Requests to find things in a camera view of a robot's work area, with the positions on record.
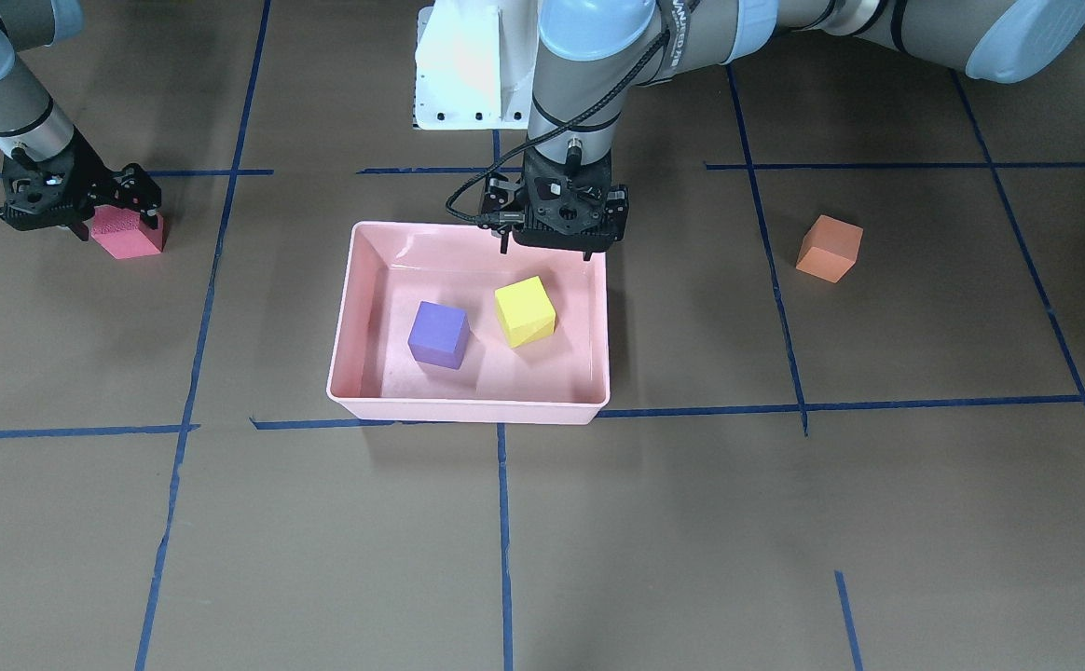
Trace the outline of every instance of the blue cube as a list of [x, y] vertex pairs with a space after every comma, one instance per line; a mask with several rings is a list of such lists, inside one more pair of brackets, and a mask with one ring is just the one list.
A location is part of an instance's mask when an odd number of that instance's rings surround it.
[[422, 301], [410, 330], [410, 353], [419, 362], [459, 369], [470, 332], [464, 311]]

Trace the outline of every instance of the orange cube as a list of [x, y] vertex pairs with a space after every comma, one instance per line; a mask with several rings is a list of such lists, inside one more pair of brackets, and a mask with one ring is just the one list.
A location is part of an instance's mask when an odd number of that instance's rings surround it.
[[799, 248], [795, 270], [837, 283], [857, 263], [857, 248], [860, 245], [861, 228], [830, 216], [820, 216]]

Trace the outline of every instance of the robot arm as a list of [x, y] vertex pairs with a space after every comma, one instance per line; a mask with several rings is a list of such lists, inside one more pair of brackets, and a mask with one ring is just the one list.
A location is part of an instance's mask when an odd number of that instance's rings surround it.
[[[613, 186], [611, 149], [629, 85], [730, 63], [773, 35], [855, 36], [976, 79], [1037, 73], [1085, 24], [1085, 0], [542, 0], [528, 140], [451, 200], [454, 215], [526, 246], [584, 252], [623, 239], [628, 190]], [[495, 172], [525, 154], [522, 179]], [[482, 213], [458, 194], [486, 180]]]
[[0, 218], [17, 230], [66, 226], [87, 240], [95, 205], [141, 213], [157, 227], [161, 189], [141, 166], [112, 172], [17, 51], [68, 38], [82, 27], [77, 0], [0, 0]]

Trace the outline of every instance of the block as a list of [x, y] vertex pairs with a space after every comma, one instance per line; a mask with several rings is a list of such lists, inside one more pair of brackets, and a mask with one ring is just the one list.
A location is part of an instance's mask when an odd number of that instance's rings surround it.
[[538, 276], [501, 287], [495, 293], [497, 321], [510, 347], [546, 339], [554, 332], [554, 306]]
[[837, 283], [857, 263], [857, 248], [860, 245], [861, 228], [830, 216], [820, 216], [799, 248], [795, 270]]
[[422, 301], [410, 328], [410, 353], [419, 362], [457, 370], [470, 332], [467, 312]]
[[118, 259], [159, 254], [166, 246], [166, 220], [162, 215], [157, 215], [157, 230], [154, 230], [132, 210], [100, 205], [95, 207], [90, 229], [91, 240]]

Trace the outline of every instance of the pink plastic container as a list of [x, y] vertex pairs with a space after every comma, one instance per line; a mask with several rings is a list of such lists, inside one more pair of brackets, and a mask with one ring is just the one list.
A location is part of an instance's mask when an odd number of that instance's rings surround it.
[[[557, 314], [510, 349], [494, 292], [538, 275]], [[414, 360], [421, 301], [469, 314], [464, 365]], [[510, 246], [471, 226], [365, 220], [352, 232], [327, 392], [360, 419], [588, 425], [610, 400], [605, 256]]]

